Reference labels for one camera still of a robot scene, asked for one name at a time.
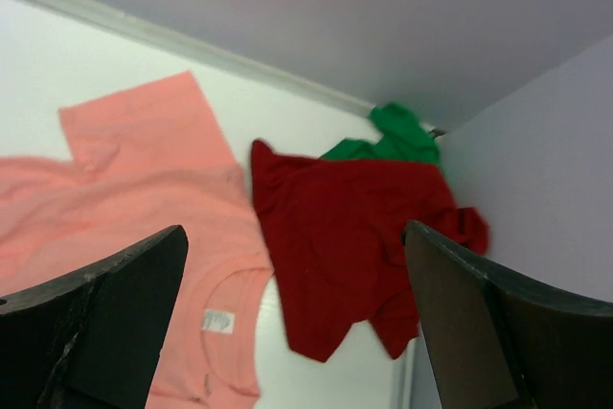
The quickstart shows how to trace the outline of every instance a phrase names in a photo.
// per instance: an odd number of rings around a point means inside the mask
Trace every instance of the clothing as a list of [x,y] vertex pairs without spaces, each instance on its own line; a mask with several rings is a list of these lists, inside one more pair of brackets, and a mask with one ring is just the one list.
[[381,139],[368,141],[345,139],[322,155],[326,160],[382,159],[438,165],[439,148],[420,126],[420,121],[406,107],[392,102],[375,107],[369,116],[381,131]]
[[60,119],[73,163],[0,161],[0,295],[181,224],[190,249],[147,408],[252,408],[272,270],[241,168],[197,83],[181,74]]
[[393,358],[417,336],[400,234],[416,219],[483,254],[488,227],[458,209],[439,169],[329,162],[251,150],[253,201],[275,267],[289,347],[326,361],[351,325],[370,320]]

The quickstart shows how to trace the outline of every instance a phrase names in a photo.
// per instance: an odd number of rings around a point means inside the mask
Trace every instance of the pink fabric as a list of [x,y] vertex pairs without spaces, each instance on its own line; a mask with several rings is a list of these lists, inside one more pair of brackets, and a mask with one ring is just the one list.
[[[181,224],[190,250],[147,408],[252,408],[272,270],[242,170],[197,83],[181,74],[60,117],[73,163],[0,160],[0,295]],[[234,331],[201,330],[209,308],[234,313]]]

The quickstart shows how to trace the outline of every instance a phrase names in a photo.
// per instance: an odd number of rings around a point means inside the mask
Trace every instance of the green shirt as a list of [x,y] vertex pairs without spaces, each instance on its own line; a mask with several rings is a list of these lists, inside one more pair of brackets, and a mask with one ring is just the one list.
[[379,142],[373,144],[364,140],[344,139],[322,158],[399,160],[439,165],[439,148],[409,109],[391,102],[374,108],[369,118],[382,133]]

